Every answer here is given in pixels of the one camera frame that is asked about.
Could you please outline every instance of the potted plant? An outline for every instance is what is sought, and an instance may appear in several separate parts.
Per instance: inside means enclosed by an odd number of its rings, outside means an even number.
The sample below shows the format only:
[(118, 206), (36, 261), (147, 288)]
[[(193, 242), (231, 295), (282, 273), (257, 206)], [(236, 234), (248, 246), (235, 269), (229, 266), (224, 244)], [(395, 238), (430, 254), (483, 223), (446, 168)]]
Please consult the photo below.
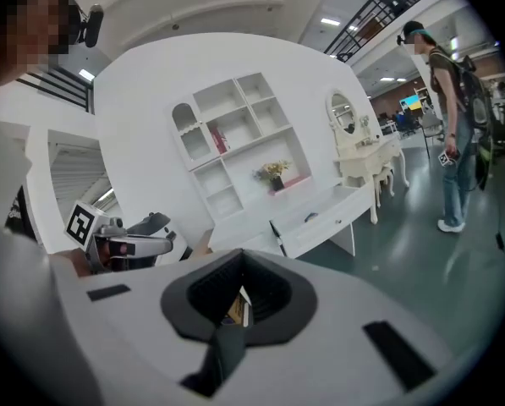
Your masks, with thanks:
[(259, 180), (268, 180), (271, 184), (273, 191), (277, 192), (284, 189), (284, 183), (281, 179), (284, 170), (288, 170), (291, 162), (289, 161), (278, 161), (269, 162), (264, 164), (260, 170), (255, 172), (255, 177)]

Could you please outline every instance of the white vanity table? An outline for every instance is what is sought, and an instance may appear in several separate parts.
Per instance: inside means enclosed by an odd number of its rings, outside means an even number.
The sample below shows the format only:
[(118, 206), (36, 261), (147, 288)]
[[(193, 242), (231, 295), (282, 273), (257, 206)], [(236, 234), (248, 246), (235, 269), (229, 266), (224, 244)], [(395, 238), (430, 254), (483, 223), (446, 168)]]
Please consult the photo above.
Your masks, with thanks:
[[(406, 179), (406, 161), (398, 139), (398, 132), (385, 135), (372, 145), (364, 145), (355, 151), (347, 152), (344, 157), (336, 159), (335, 162), (339, 165), (343, 176), (363, 178), (366, 183), (369, 183), (373, 182), (375, 174), (378, 174), (386, 164), (397, 156), (401, 163), (401, 178), (408, 188), (410, 182)], [(374, 188), (371, 197), (375, 197)], [(378, 222), (375, 203), (371, 205), (371, 221), (373, 224)]]
[(333, 90), (327, 95), (326, 109), (337, 141), (338, 158), (334, 161), (343, 177), (362, 178), (365, 186), (370, 185), (371, 222), (376, 224), (374, 175), (398, 156), (404, 185), (407, 188), (410, 186), (399, 134), (372, 134), (367, 126), (368, 117), (357, 119), (351, 102), (340, 91)]

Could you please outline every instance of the backpack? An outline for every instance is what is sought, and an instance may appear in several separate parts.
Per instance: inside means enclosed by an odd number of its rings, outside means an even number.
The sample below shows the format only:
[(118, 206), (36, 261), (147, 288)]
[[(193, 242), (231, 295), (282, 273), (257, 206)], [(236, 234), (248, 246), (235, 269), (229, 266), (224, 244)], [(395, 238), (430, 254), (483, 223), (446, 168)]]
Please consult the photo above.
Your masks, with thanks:
[(441, 56), (449, 60), (458, 71), (460, 87), (463, 92), (464, 113), (472, 128), (487, 131), (494, 119), (491, 98), (481, 80), (475, 76), (475, 65), (469, 56), (463, 63), (454, 62), (443, 52), (432, 52), (430, 56)]

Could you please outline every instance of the railing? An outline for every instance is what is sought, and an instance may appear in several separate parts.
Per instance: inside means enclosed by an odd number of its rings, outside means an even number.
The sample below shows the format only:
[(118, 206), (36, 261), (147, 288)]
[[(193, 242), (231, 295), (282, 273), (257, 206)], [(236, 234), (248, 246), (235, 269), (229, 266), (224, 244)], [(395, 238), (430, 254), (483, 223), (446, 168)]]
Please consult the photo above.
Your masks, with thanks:
[(94, 114), (93, 85), (60, 66), (38, 68), (38, 73), (29, 72), (17, 79), (49, 96), (55, 96)]
[(324, 51), (347, 62), (358, 50), (419, 0), (368, 0)]

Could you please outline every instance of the ceiling light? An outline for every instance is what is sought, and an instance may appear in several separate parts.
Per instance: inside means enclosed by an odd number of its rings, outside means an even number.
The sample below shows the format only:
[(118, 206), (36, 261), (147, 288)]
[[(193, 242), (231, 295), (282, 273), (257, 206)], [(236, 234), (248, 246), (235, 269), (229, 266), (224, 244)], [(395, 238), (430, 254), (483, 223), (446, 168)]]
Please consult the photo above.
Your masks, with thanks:
[(321, 22), (323, 24), (329, 24), (329, 25), (340, 25), (340, 22), (338, 21), (335, 21), (333, 19), (329, 19), (329, 18), (322, 18), (321, 19)]
[(92, 81), (94, 79), (94, 75), (91, 74), (89, 71), (85, 71), (84, 69), (81, 69), (80, 70), (80, 75), (83, 77), (83, 78), (86, 78), (88, 79), (89, 81)]
[(102, 200), (106, 199), (106, 198), (107, 198), (110, 194), (112, 194), (112, 193), (113, 193), (113, 191), (114, 191), (114, 189), (113, 189), (113, 188), (111, 188), (108, 192), (106, 192), (106, 194), (104, 194), (102, 197), (100, 197), (100, 198), (96, 201), (96, 203), (97, 203), (98, 201), (102, 201)]

